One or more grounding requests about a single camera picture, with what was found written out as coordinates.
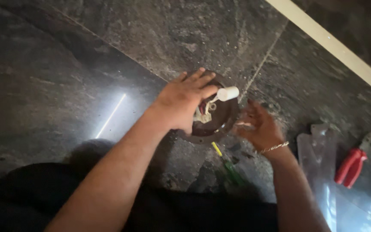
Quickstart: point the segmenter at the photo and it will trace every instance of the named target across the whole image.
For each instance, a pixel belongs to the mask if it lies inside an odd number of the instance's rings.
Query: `red pliers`
[[[363,161],[367,160],[365,150],[370,146],[371,133],[367,134],[358,148],[353,148],[349,151],[348,156],[341,164],[336,172],[334,181],[338,184],[343,183],[348,189],[351,188],[354,182],[359,177],[363,167]]]

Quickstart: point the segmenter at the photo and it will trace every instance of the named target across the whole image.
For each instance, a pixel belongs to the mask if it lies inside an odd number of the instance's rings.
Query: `chain bracelet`
[[[287,146],[287,145],[289,145],[289,142],[284,142],[284,143],[282,143],[282,144],[279,144],[279,145],[276,145],[276,146],[272,146],[271,148],[264,149],[264,150],[260,151],[259,154],[264,154],[264,153],[267,152],[267,151],[272,151],[272,150],[275,150],[275,149],[277,149],[277,148],[279,148],[279,147],[285,147],[285,146]]]

